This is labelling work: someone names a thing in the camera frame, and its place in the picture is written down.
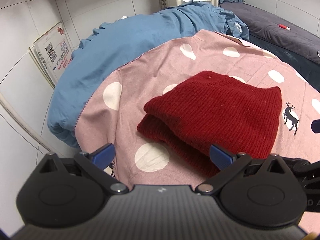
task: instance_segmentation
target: black deer print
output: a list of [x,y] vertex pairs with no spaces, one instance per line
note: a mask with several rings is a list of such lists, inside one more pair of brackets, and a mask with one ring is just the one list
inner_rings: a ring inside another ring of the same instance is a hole
[[291,115],[291,109],[296,109],[296,108],[293,106],[293,104],[289,106],[290,102],[286,102],[286,104],[287,104],[287,108],[284,110],[284,114],[283,114],[283,118],[285,119],[284,124],[286,124],[287,120],[289,119],[292,122],[292,127],[289,129],[289,131],[291,131],[295,127],[296,130],[294,131],[294,135],[296,135],[297,124],[299,120]]

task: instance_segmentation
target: black robotic device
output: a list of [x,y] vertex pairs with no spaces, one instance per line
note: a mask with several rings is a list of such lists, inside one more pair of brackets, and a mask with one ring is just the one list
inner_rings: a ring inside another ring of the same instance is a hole
[[18,194],[26,225],[12,239],[300,240],[303,213],[320,212],[320,162],[274,154],[257,160],[212,146],[221,172],[195,190],[135,185],[130,191],[103,171],[113,150],[107,144],[71,159],[48,153]]

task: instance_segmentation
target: qr code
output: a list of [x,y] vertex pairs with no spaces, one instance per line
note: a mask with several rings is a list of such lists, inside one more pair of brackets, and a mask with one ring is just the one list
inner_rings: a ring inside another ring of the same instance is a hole
[[54,51],[54,48],[52,46],[52,43],[49,43],[48,46],[45,47],[45,50],[47,51],[49,58],[51,60],[51,63],[53,63],[55,61],[55,59],[57,58],[57,54]]

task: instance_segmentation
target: white pipe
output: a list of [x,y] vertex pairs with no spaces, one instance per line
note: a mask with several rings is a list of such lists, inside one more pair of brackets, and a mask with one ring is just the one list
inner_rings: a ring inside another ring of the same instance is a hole
[[54,147],[52,147],[47,141],[45,141],[41,136],[39,136],[36,131],[34,131],[22,118],[18,115],[18,113],[13,109],[13,107],[9,104],[7,100],[5,100],[4,96],[0,93],[0,105],[8,112],[8,114],[20,125],[23,130],[25,130],[34,140],[40,143],[44,148],[46,148],[49,152],[55,152],[57,154],[61,154]]

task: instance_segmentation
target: deer antlers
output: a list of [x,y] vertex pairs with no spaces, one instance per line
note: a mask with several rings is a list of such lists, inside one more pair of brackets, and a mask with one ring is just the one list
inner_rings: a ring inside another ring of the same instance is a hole
[[291,105],[292,105],[292,107],[291,107],[291,108],[292,108],[292,109],[296,109],[296,108],[293,106],[293,104],[292,104],[292,103],[287,102],[287,101],[286,101],[285,103],[287,104],[287,107],[289,107],[289,104],[291,104]]

